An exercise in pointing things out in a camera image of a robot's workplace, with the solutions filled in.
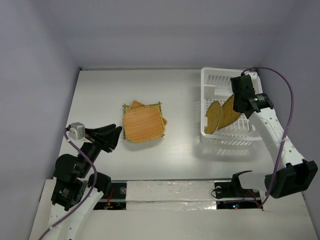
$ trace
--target gray wall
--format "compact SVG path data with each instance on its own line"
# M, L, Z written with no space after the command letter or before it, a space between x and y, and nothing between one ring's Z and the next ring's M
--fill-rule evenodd
M258 64L296 0L45 0L82 67Z
M295 112L289 137L309 161L320 167L320 1L298 1L261 62L283 73L292 83ZM284 81L273 73L260 72L263 90L275 103L282 125L287 123L290 95ZM320 236L320 173L304 193L306 203Z
M0 1L0 239L28 239L79 68L43 1Z

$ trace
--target stack of woven mats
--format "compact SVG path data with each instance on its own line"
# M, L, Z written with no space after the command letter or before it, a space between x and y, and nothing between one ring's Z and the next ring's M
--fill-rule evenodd
M162 116L161 102L145 105L133 100L131 105L123 105L124 139L142 143L157 139L165 134L168 121Z

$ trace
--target white table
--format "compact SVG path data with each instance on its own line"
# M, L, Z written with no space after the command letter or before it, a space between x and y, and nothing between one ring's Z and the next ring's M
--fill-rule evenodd
M138 144L121 139L114 152L100 153L96 168L113 180L218 179L244 170L272 170L262 142L253 148L226 149L223 154L221 146L200 143L199 70L81 71L67 123L81 122L87 128L122 125L122 105L133 99L162 102L168 124L161 139ZM77 154L63 141L60 155L65 153ZM31 240L47 227L53 187L52 180L46 182ZM82 240L93 239L316 240L317 236L304 199L296 193L270 198L265 211L95 210L82 236Z

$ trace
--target black wire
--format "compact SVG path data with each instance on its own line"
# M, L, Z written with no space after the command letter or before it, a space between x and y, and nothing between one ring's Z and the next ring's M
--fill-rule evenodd
M215 199L222 199L222 197L217 197L217 196L214 196L214 195L213 195L213 193L214 193L215 191L216 191L215 189L212 190L211 196L214 197Z

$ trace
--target white plastic basket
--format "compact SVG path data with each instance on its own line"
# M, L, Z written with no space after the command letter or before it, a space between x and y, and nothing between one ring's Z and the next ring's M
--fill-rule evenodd
M206 134L208 124L206 112L210 104L219 101L222 105L232 94L230 78L238 77L241 70L204 67L201 70L201 142L233 146L248 146L262 140L256 128L244 114L233 124ZM256 94L262 93L261 81L256 72L250 72Z

